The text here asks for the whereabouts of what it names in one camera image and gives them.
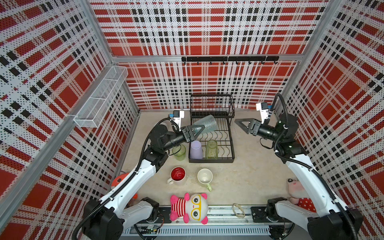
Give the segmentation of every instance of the robotic arm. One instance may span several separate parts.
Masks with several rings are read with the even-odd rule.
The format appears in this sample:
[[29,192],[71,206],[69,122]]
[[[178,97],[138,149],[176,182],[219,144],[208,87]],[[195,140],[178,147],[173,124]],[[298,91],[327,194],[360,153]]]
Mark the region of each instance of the robotic arm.
[[[268,123],[278,97],[284,112],[280,115],[276,126],[272,127]],[[273,141],[275,154],[296,175],[317,211],[317,214],[307,211],[280,197],[268,200],[267,219],[271,222],[277,221],[277,216],[289,219],[308,231],[314,240],[351,238],[357,240],[363,216],[357,209],[349,209],[333,192],[316,171],[303,147],[294,139],[298,128],[297,117],[287,113],[281,94],[275,96],[270,110],[267,103],[261,103],[257,109],[262,113],[262,121],[236,119],[235,123],[247,134]]]
[[[160,124],[167,120],[172,123],[173,132]],[[137,222],[157,219],[159,203],[148,197],[135,206],[129,208],[126,206],[140,187],[163,166],[168,158],[166,151],[184,142],[196,140],[205,129],[204,125],[190,125],[182,128],[179,125],[180,121],[176,123],[168,117],[153,127],[145,140],[135,169],[98,201],[90,200],[85,205],[84,219],[73,231],[72,240],[77,240],[77,233],[81,227],[83,233],[92,240],[117,240],[124,229]],[[148,140],[151,144],[145,150]]]

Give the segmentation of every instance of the red striped shirt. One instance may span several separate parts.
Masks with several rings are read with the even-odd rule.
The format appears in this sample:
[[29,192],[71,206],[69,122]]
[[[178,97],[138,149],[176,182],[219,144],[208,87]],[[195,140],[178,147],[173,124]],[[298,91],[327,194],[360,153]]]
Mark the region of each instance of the red striped shirt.
[[178,199],[177,202],[170,207],[172,211],[175,211],[179,217],[185,215],[185,200]]

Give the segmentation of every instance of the green mug handle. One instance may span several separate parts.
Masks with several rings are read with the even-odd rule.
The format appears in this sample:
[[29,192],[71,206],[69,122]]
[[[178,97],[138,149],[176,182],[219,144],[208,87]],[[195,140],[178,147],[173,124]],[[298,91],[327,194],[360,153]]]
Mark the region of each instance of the green mug handle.
[[210,192],[212,192],[212,187],[211,187],[211,185],[207,184],[207,189],[208,189]]

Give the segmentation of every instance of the plush toy eye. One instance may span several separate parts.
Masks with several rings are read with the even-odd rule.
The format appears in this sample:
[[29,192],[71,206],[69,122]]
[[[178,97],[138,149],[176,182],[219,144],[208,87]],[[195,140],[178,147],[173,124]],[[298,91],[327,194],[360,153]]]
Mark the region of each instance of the plush toy eye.
[[200,219],[200,210],[199,209],[195,209],[192,211],[192,218],[195,220]]
[[194,199],[193,199],[193,203],[194,204],[198,204],[200,202],[200,197],[195,197]]

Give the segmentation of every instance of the purple cup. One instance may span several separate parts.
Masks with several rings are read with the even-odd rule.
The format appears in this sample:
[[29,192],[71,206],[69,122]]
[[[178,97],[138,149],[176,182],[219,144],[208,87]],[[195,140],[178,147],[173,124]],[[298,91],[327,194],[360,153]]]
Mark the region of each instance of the purple cup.
[[203,158],[203,148],[199,141],[191,142],[191,150],[189,153],[189,158],[191,159],[202,159]]

